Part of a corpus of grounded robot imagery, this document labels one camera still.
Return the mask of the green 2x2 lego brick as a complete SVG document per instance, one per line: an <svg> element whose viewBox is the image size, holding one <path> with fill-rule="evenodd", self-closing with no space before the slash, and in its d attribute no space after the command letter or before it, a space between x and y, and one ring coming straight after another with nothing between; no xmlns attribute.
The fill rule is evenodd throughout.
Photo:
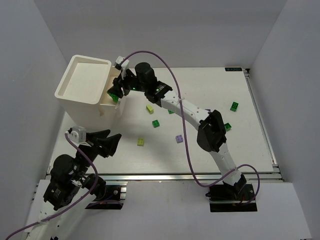
<svg viewBox="0 0 320 240"><path fill-rule="evenodd" d="M153 121L152 121L152 126L153 126L154 128L159 127L159 126L160 126L159 121L158 121L157 119L156 119L156 120L153 120Z"/></svg>

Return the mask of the green upside-down 2x3 lego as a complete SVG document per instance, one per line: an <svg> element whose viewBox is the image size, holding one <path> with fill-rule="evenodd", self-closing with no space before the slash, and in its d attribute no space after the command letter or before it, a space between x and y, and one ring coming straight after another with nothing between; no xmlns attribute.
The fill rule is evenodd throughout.
<svg viewBox="0 0 320 240"><path fill-rule="evenodd" d="M118 99L118 97L115 94L113 93L108 93L108 94L112 99L116 99L116 100Z"/></svg>

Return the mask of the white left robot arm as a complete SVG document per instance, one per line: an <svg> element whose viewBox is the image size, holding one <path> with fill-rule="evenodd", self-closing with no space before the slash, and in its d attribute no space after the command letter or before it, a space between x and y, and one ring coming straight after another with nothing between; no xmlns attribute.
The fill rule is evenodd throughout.
<svg viewBox="0 0 320 240"><path fill-rule="evenodd" d="M94 165L98 156L108 158L115 154L122 135L110 133L109 129L88 133L80 126L64 133L76 153L62 154L54 160L39 218L28 240L65 240L86 208L123 205L121 188L107 185Z"/></svg>

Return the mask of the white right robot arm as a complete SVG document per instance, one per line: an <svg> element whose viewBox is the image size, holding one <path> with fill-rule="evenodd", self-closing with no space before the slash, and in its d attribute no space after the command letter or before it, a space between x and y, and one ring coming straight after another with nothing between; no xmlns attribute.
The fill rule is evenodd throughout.
<svg viewBox="0 0 320 240"><path fill-rule="evenodd" d="M191 124L197 130L197 144L211 155L220 170L223 185L238 195L247 180L229 152L221 113L217 110L209 112L183 99L171 86L157 80L154 69L147 62L137 64L134 71L120 63L115 64L115 68L120 74L107 92L120 99L130 91L143 92L149 102L174 112L184 124Z"/></svg>

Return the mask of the white drawer cabinet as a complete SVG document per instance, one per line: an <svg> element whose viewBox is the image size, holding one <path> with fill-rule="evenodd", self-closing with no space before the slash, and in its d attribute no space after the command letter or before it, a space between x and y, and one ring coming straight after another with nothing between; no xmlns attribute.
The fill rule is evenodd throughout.
<svg viewBox="0 0 320 240"><path fill-rule="evenodd" d="M77 126L87 130L109 129L115 105L103 103L112 63L109 60L74 55L54 93Z"/></svg>

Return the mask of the yellow-green 2x2 lego brick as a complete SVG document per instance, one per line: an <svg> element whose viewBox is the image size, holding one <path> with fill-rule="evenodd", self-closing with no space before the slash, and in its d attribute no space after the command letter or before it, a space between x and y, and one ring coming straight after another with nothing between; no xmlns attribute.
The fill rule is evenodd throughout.
<svg viewBox="0 0 320 240"><path fill-rule="evenodd" d="M145 140L143 138L138 138L137 139L137 146L143 147L145 144Z"/></svg>

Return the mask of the yellow-green lego wedge brick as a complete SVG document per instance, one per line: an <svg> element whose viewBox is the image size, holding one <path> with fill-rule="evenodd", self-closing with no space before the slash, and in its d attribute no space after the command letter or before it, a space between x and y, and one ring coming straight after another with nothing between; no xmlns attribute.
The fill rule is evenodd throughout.
<svg viewBox="0 0 320 240"><path fill-rule="evenodd" d="M150 114L153 114L153 113L154 113L154 109L153 109L153 107L152 107L151 105L147 104L147 105L146 105L146 109L147 109L147 111L148 111Z"/></svg>

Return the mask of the purple 2x2 lego brick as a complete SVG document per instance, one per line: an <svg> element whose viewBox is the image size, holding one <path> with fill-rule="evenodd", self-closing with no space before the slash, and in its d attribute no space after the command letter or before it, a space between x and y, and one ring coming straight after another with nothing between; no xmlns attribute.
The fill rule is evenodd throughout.
<svg viewBox="0 0 320 240"><path fill-rule="evenodd" d="M183 136L180 134L180 135L176 135L175 136L175 140L176 142L179 144L179 143L183 143L184 142L184 138Z"/></svg>

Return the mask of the blue label sticker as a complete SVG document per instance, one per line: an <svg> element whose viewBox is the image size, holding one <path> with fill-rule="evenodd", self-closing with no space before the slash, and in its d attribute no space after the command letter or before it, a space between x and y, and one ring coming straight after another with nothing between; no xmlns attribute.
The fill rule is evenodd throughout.
<svg viewBox="0 0 320 240"><path fill-rule="evenodd" d="M225 67L226 72L242 72L243 69L241 67Z"/></svg>

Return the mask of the aluminium table edge rail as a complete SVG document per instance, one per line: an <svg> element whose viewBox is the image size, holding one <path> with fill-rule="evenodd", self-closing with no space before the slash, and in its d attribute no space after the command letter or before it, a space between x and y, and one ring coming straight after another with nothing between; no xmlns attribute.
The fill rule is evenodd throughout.
<svg viewBox="0 0 320 240"><path fill-rule="evenodd" d="M194 180L191 174L127 174L127 175L99 175L105 181L192 181ZM196 178L200 182L214 182L221 178L220 174L198 174ZM260 173L262 181L283 181L279 171Z"/></svg>

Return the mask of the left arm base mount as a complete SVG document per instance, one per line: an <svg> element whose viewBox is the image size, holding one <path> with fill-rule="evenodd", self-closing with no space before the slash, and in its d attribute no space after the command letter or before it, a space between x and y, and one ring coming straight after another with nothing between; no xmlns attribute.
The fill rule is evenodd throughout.
<svg viewBox="0 0 320 240"><path fill-rule="evenodd" d="M107 181L104 192L99 195L86 210L121 210L126 199L127 183Z"/></svg>

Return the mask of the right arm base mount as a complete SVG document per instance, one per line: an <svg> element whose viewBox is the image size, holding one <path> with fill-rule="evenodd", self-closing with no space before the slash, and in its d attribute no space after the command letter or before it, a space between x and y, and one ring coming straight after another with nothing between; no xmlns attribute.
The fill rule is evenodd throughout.
<svg viewBox="0 0 320 240"><path fill-rule="evenodd" d="M235 194L223 184L216 184L205 194L209 199L211 213L257 212L254 188L246 184L239 194Z"/></svg>

